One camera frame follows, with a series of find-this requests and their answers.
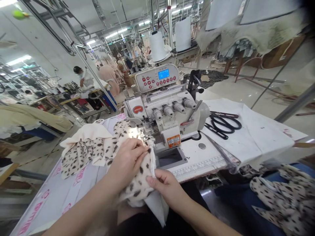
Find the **sewing machine control panel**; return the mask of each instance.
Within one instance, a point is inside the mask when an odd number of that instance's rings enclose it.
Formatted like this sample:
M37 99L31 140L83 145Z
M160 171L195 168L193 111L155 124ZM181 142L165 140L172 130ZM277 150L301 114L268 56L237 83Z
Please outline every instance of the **sewing machine control panel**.
M158 89L179 80L179 72L175 65L165 64L145 70L136 75L136 83L141 93Z

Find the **ceiling light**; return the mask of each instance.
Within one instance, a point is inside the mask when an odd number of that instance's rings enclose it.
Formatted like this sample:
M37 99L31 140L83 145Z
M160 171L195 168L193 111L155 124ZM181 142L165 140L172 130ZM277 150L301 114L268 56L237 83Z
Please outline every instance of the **ceiling light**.
M122 32L125 32L126 30L128 30L128 29L127 29L127 28L125 28L125 29L122 29L122 30L118 31L118 33L122 33Z
M25 60L29 60L29 59L31 59L31 58L32 58L32 57L31 57L30 55L25 55L25 56L23 56L23 57L20 57L20 58L18 58L18 59L15 59L15 60L13 60L13 61L8 62L7 65L12 66L12 65L18 64L18 63L20 63L20 62L23 62L23 61L25 61Z
M16 2L17 2L17 0L1 0L0 1L0 8L6 7L6 6L11 5L13 3L16 3Z
M12 70L11 72L13 73L13 72L17 72L17 71L22 71L22 68Z
M90 45L90 44L95 43L95 42L96 42L95 40L91 40L91 41L87 42L86 44Z
M186 6L186 7L184 7L184 9L183 9L183 10L189 9L189 8L191 8L191 7L192 7L192 5L190 5L190 6Z
M180 9L176 10L176 11L172 11L172 14L175 14L175 13L178 13L178 12L180 12Z
M112 33L112 34L108 35L107 37L105 37L105 39L111 38L111 37L113 37L113 36L115 36L117 34L118 34L118 32Z

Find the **overlock sewing machine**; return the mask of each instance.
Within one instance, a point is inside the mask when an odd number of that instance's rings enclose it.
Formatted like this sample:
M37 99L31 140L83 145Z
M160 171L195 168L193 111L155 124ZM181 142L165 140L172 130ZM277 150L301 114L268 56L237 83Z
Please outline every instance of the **overlock sewing machine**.
M178 68L173 64L145 70L135 76L132 86L134 97L125 90L125 114L137 127L139 136L145 141L155 138L154 151L157 166L168 169L186 161L180 149L184 140L198 139L198 133L210 115L209 107L196 100L196 93L202 93L198 70L193 70L189 81L179 81Z

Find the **black scissors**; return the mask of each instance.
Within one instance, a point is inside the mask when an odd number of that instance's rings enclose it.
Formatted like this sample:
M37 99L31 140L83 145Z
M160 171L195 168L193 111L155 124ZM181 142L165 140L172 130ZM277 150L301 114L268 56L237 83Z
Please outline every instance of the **black scissors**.
M211 118L212 125L205 123L205 127L225 140L229 138L225 133L231 134L231 133L234 133L235 130L242 128L242 124L238 120L236 120L239 117L236 114L229 114L229 113L216 112L216 111L210 111L210 113L211 113L210 118ZM226 119L227 120L229 119L235 122L237 124L237 127L234 127L233 125L231 125L229 122L226 121ZM217 127L216 123L224 127L227 127L230 131L220 129L219 127Z

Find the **orange label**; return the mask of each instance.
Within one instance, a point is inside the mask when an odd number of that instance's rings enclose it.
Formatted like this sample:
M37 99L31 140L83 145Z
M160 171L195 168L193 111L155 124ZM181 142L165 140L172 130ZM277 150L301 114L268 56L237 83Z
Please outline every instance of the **orange label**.
M167 143L168 143L169 148L180 145L180 135L178 134L178 135L168 138Z

